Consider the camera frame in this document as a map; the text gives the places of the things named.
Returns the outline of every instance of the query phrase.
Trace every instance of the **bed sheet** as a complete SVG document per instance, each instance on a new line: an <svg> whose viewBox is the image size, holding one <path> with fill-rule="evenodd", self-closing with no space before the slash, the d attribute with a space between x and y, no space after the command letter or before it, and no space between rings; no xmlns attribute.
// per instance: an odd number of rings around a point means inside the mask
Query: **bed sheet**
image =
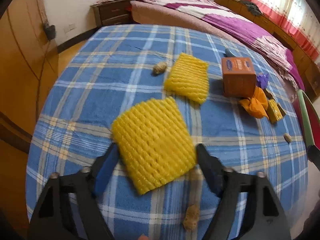
<svg viewBox="0 0 320 240"><path fill-rule="evenodd" d="M191 15L175 11L159 5L153 5L150 3L131 1L132 5L131 14L135 22L141 24L155 24L155 25L167 25L187 28L195 31L213 34L220 38L227 39L234 43L241 44L236 38L232 37L228 33L206 23L200 19L197 19Z"/></svg>
<svg viewBox="0 0 320 240"><path fill-rule="evenodd" d="M250 57L257 73L270 74L268 89L287 113L275 125L266 118L251 117L238 99L223 96L220 63L226 48L237 56ZM163 90L163 81L182 52L209 63L210 91L201 106ZM152 67L160 61L166 61L169 68L153 77ZM121 112L141 101L168 95L175 98L194 145L203 143L210 155L239 172L264 171L289 222L297 220L308 184L307 157L297 116L275 71L261 55L244 45L207 33L159 25L101 28L55 82L28 156L28 217L52 172L67 175L91 165L110 145L110 127ZM284 140L285 132L292 136L292 143ZM76 196L71 195L71 200L76 203ZM116 240L138 239L141 234L152 240L201 239L218 201L198 166L139 196L121 161L103 197L97 200ZM195 231L186 232L182 221L187 207L195 203L201 210L199 225ZM244 207L245 194L240 194L231 238L239 232Z"/></svg>
<svg viewBox="0 0 320 240"><path fill-rule="evenodd" d="M142 1L189 14L223 30L262 54L272 67L278 70L282 78L292 83L295 90L304 90L302 79L293 62L292 52L266 30L241 15L210 0Z"/></svg>

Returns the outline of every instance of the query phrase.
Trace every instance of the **small yellow box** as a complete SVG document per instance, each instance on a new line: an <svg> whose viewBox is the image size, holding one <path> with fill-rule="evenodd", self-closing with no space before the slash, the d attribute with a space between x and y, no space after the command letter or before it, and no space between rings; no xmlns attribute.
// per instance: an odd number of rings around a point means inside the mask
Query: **small yellow box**
<svg viewBox="0 0 320 240"><path fill-rule="evenodd" d="M267 115L271 123L275 123L283 118L278 104L274 99L268 100Z"/></svg>

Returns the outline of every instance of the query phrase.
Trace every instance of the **plaid fabric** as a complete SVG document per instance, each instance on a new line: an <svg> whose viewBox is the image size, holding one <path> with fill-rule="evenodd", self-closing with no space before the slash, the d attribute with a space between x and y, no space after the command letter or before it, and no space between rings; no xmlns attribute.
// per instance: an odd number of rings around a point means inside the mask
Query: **plaid fabric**
<svg viewBox="0 0 320 240"><path fill-rule="evenodd" d="M225 48L252 59L256 73L270 74L268 89L286 110L271 125L255 119L235 98L223 96L221 58ZM298 120L275 72L263 57L244 45L193 30L158 25L116 25L101 28L82 47L52 88L37 122L30 148L26 199L31 218L49 175L77 172L91 165L111 143L113 120L131 106L165 98L164 75L151 76L152 66L172 66L181 52L209 63L210 90L201 105L174 96L194 144L204 143L211 155L242 173L265 171L290 222L296 220L307 189L307 158ZM293 141L283 137L289 133ZM119 162L98 204L117 240L201 239L219 199L209 191L199 167L139 196ZM186 232L182 221L189 205L200 205L197 229ZM240 229L245 194L239 195L230 237Z"/></svg>

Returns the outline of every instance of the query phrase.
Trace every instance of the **yellow foam net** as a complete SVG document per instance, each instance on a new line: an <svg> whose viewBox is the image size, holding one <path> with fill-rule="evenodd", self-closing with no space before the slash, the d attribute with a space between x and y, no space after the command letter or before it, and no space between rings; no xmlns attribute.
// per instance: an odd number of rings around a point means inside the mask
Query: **yellow foam net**
<svg viewBox="0 0 320 240"><path fill-rule="evenodd" d="M209 92L208 63L181 53L164 81L164 88L202 104Z"/></svg>
<svg viewBox="0 0 320 240"><path fill-rule="evenodd" d="M196 164L191 137L172 97L131 107L114 120L111 129L128 175L141 195Z"/></svg>

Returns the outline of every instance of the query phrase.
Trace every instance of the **brown cardboard box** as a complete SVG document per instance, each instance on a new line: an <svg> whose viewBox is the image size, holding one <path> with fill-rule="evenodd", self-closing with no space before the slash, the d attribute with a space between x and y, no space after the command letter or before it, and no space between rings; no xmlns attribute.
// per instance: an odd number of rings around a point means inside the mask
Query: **brown cardboard box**
<svg viewBox="0 0 320 240"><path fill-rule="evenodd" d="M256 74L248 57L222 58L225 97L251 98L256 88Z"/></svg>

